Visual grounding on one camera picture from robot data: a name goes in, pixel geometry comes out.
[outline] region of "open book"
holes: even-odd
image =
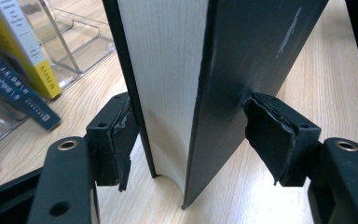
[[[183,208],[245,138],[241,104],[278,92],[326,2],[103,0],[151,173],[178,184]]]

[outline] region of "book spine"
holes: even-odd
[[[17,0],[0,0],[0,53],[42,96],[62,91]]]
[[[120,10],[118,8],[118,2],[117,0],[103,0],[103,7],[106,12],[109,12],[106,13],[106,18],[109,21],[109,27],[112,31],[112,36],[115,41],[117,56],[120,61],[121,68],[123,70],[123,76],[126,81],[126,85],[131,98],[132,108],[140,126],[140,134],[142,144],[145,150],[147,165],[149,166],[150,174],[154,178],[157,176],[156,168],[153,162],[153,156],[150,149],[149,137],[147,135],[144,119],[144,112],[141,107],[141,100],[139,98],[138,88],[135,82],[135,75],[133,74],[131,57],[127,45],[126,36],[124,33]]]
[[[0,57],[0,95],[14,107],[51,130],[60,123],[60,117],[33,91],[21,77]]]

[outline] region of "wooden table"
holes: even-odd
[[[28,120],[0,142],[0,185],[42,166],[53,142],[83,136],[110,97],[125,90],[113,55],[51,104],[63,120],[54,132]],[[358,53],[344,0],[328,3],[278,97],[322,127],[321,141],[358,142]],[[140,141],[131,157],[127,191],[98,188],[102,223],[312,223],[308,188],[274,187],[246,140],[185,211],[170,179],[150,177]]]

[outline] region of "screw hole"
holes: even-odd
[[[73,141],[73,140],[65,141],[58,145],[59,150],[69,150],[74,147],[77,147],[77,141]]]
[[[308,129],[310,126],[308,126],[308,124],[305,124],[305,123],[300,123],[299,124],[300,128],[303,128],[303,129]]]
[[[71,208],[71,204],[68,202],[59,202],[50,208],[50,214],[54,217],[59,217],[65,214],[69,208]]]
[[[336,146],[346,151],[357,151],[358,147],[349,142],[336,142]]]

